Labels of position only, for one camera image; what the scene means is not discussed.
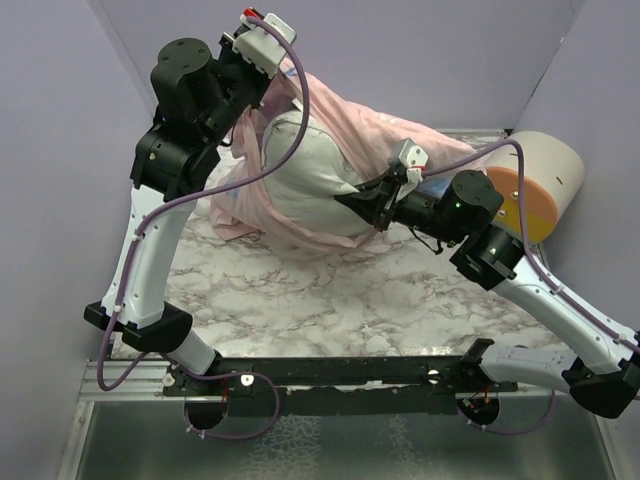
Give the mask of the white pillow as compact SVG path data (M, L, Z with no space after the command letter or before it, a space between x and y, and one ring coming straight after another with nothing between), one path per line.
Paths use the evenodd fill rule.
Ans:
M313 233L355 237L371 226L335 200L364 179L344 158L328 130L311 118L289 160L263 179L274 209Z

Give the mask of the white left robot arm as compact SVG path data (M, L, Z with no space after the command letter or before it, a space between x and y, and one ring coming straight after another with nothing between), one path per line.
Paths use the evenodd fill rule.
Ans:
M107 293L84 311L106 334L118 331L135 350L188 369L186 382L202 395L220 385L218 354L192 316L166 302L165 287L196 196L220 161L219 145L248 107L259 107L286 55L262 29L226 33L220 46L214 56L205 42L181 38L160 50L150 75L158 104L135 147L120 259Z

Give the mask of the pink snowflake pillowcase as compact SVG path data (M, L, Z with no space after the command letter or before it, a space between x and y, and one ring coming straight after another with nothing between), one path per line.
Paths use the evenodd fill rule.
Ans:
M428 168L443 174L458 170L459 161L475 152L470 145L425 125L345 100L313 75L306 79L310 90L310 119L328 130L364 182L386 172L394 146L407 138L429 154ZM275 165L292 145L301 121L301 85L292 62L285 60L263 98L262 108L246 109L236 123L231 154L238 162L220 183L234 183ZM274 209L263 179L217 194L210 205L213 229L226 241L261 231L303 249L345 252L366 244L375 235L372 227L355 237L313 233L299 227Z

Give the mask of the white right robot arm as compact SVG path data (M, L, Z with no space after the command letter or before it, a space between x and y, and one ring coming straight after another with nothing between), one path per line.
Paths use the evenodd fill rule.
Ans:
M485 174L457 173L439 198L419 190L402 196L405 185L401 174L388 171L335 199L378 231L395 222L455 247L450 261L461 275L528 312L567 346L477 340L461 361L461 383L472 391L506 382L546 387L595 415L618 418L639 393L638 333L575 296L494 224L503 197Z

